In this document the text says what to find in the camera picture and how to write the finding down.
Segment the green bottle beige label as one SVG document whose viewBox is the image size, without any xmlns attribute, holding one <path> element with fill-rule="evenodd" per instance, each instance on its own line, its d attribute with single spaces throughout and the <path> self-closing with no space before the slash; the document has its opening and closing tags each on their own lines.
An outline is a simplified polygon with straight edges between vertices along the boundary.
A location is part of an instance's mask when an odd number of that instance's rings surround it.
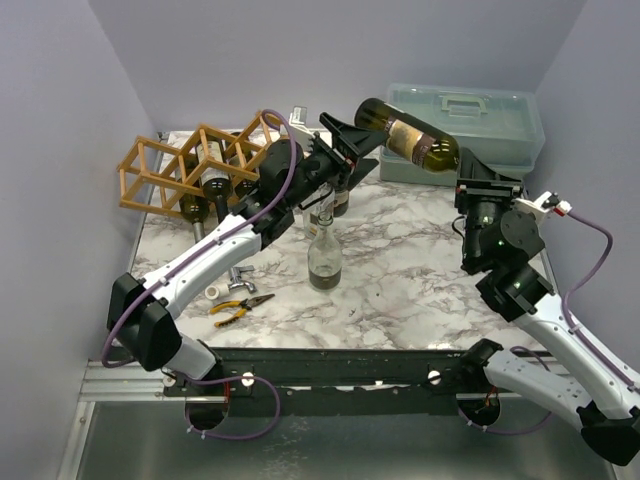
<svg viewBox="0 0 640 480">
<path fill-rule="evenodd" d="M 455 172 L 458 168 L 459 145 L 452 135 L 379 98 L 360 104 L 354 124 L 385 132 L 388 150 L 428 172 Z"/>
</svg>

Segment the green bottle silver neck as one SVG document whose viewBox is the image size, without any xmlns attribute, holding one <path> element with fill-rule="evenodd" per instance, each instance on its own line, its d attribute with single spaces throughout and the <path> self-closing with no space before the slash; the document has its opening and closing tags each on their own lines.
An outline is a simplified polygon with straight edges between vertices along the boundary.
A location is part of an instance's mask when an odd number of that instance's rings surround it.
<svg viewBox="0 0 640 480">
<path fill-rule="evenodd" d="M 204 222 L 209 216 L 209 202 L 206 198 L 185 194 L 179 200 L 181 216 L 192 225 L 195 242 L 205 236 Z"/>
</svg>

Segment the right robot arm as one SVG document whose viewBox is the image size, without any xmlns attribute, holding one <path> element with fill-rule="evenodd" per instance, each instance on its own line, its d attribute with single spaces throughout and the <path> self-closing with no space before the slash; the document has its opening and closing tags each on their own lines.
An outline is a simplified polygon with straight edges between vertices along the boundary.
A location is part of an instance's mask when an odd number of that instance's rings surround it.
<svg viewBox="0 0 640 480">
<path fill-rule="evenodd" d="M 571 204 L 554 192 L 524 198 L 521 181 L 498 174 L 464 148 L 454 205 L 466 218 L 462 268 L 485 275 L 476 285 L 482 300 L 570 374 L 562 378 L 481 341 L 475 347 L 482 357 L 460 367 L 462 384 L 474 392 L 493 384 L 518 393 L 571 424 L 601 458 L 628 465 L 639 452 L 639 374 L 572 314 L 568 298 L 530 264 L 545 248 L 540 224 L 552 214 L 576 219 Z"/>
</svg>

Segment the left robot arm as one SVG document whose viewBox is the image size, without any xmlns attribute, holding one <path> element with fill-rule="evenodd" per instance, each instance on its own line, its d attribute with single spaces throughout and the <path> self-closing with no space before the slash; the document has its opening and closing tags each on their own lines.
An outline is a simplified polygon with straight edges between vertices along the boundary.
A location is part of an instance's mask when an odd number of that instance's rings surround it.
<svg viewBox="0 0 640 480">
<path fill-rule="evenodd" d="M 320 121 L 331 140 L 313 136 L 310 154 L 304 154 L 293 137 L 268 145 L 253 189 L 203 240 L 141 278 L 125 273 L 114 281 L 105 351 L 117 341 L 144 370 L 183 374 L 201 395 L 220 387 L 222 372 L 215 354 L 203 342 L 181 334 L 176 319 L 222 274 L 277 240 L 293 224 L 296 207 L 323 184 L 344 179 L 388 137 L 327 113 Z"/>
</svg>

